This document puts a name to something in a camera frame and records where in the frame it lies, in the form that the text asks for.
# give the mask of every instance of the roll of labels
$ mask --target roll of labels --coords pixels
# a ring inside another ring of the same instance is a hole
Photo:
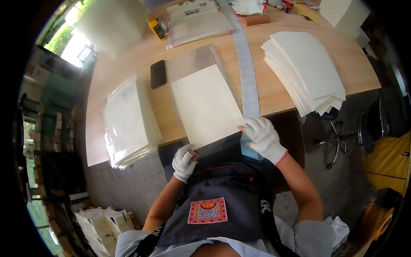
[[[242,95],[242,115],[244,117],[259,117],[260,104],[258,101],[256,76],[254,73],[253,60],[251,59],[250,49],[244,30],[233,9],[228,5],[226,0],[216,0],[229,21],[233,24],[232,31],[234,43],[236,44],[238,66],[240,68],[241,95]],[[246,143],[251,139],[244,133],[241,136],[241,152],[243,155],[256,160],[264,159],[256,151],[250,149]]]

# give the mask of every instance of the smartphone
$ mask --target smartphone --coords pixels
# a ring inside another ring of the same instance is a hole
[[[158,88],[159,86],[164,85],[166,82],[166,63],[164,62],[164,60],[151,65],[151,88]]]

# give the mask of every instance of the light blue shirt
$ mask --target light blue shirt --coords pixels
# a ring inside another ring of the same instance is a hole
[[[334,242],[334,229],[322,221],[304,220],[290,228],[282,219],[275,217],[281,242],[300,257],[330,257]],[[116,257],[128,257],[150,232],[130,230],[118,236]],[[190,256],[205,243],[220,241],[229,244],[241,257],[279,256],[267,239],[238,241],[227,237],[207,237],[200,241],[181,243],[171,246],[159,246],[150,257]]]

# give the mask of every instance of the dark blue apron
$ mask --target dark blue apron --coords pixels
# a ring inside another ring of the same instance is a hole
[[[271,170],[266,170],[272,166],[261,164],[225,163],[193,174],[178,200],[180,208],[142,240],[131,256],[148,256],[156,245],[218,236],[239,241],[267,238],[280,256],[297,256],[281,244],[271,211],[275,201],[268,180]],[[194,215],[202,215],[197,223],[190,220]]]

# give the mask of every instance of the white glove pair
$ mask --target white glove pair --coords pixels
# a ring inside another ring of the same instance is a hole
[[[252,140],[248,143],[249,147],[277,165],[288,150],[280,144],[280,137],[272,123],[263,117],[244,118],[244,121],[247,126],[238,126],[238,129]],[[175,178],[184,183],[193,174],[199,157],[192,151],[193,148],[193,144],[187,144],[178,149],[171,164],[175,170]]]
[[[192,151],[193,147],[193,144],[187,144],[178,149],[171,163],[175,170],[173,175],[184,183],[187,183],[188,178],[193,174],[199,157],[198,154]]]
[[[271,121],[263,117],[244,118],[244,121],[247,126],[238,126],[238,129],[252,140],[248,146],[277,166],[288,150],[280,144]]]
[[[233,4],[231,8],[241,15],[262,14],[266,8],[263,5],[265,2],[265,0],[235,0],[231,2]]]

